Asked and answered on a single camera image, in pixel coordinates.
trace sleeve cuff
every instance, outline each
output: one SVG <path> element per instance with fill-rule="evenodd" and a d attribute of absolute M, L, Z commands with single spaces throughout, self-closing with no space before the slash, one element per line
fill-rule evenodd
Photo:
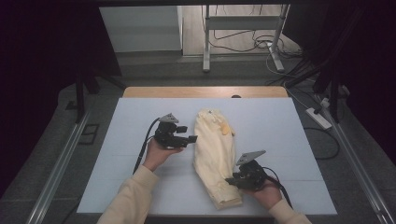
<path fill-rule="evenodd" d="M 296 212 L 289 206 L 289 204 L 284 199 L 280 200 L 268 212 L 279 223 L 285 223 L 290 218 L 292 218 L 292 217 L 294 217 L 296 215 Z"/>
<path fill-rule="evenodd" d="M 134 175 L 132 176 L 132 180 L 152 190 L 157 184 L 159 177 L 156 176 L 154 173 L 152 173 L 144 165 L 140 165 L 139 168 L 134 173 Z"/>

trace person's left hand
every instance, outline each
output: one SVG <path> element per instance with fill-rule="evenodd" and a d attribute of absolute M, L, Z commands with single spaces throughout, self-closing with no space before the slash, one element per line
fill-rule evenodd
<path fill-rule="evenodd" d="M 148 152 L 143 165 L 153 172 L 162 165 L 170 155 L 179 153 L 182 150 L 183 147 L 165 148 L 154 138 L 151 138 L 148 142 Z"/>

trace white fabric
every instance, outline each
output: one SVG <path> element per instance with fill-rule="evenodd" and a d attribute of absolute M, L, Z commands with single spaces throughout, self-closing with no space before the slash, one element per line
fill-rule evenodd
<path fill-rule="evenodd" d="M 194 132 L 194 167 L 201 177 L 216 208 L 221 209 L 242 203 L 242 197 L 235 186 L 225 178 L 233 177 L 235 151 L 233 129 L 218 109 L 199 111 Z"/>

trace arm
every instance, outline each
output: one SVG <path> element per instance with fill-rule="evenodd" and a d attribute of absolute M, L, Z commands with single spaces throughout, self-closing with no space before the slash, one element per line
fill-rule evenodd
<path fill-rule="evenodd" d="M 98 224 L 144 223 L 151 204 L 151 192 L 158 181 L 153 172 L 182 148 L 163 149 L 154 139 L 148 143 L 143 165 L 120 186 L 119 193 L 98 220 Z"/>
<path fill-rule="evenodd" d="M 295 212 L 282 199 L 280 190 L 269 180 L 264 183 L 264 188 L 259 191 L 244 191 L 246 194 L 256 198 L 259 203 L 268 210 L 279 224 L 309 224 L 311 223 L 304 214 Z"/>

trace hand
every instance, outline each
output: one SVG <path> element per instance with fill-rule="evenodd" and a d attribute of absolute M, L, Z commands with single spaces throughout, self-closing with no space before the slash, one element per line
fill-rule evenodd
<path fill-rule="evenodd" d="M 279 188 L 270 180 L 265 180 L 262 190 L 243 190 L 243 192 L 256 198 L 267 210 L 270 210 L 275 204 L 282 200 Z"/>
<path fill-rule="evenodd" d="M 146 155 L 145 162 L 143 165 L 146 166 L 150 171 L 154 172 L 160 165 L 162 165 L 166 159 L 172 154 L 181 152 L 182 147 L 175 148 L 164 148 L 154 138 L 151 138 L 148 142 L 148 152 Z"/>

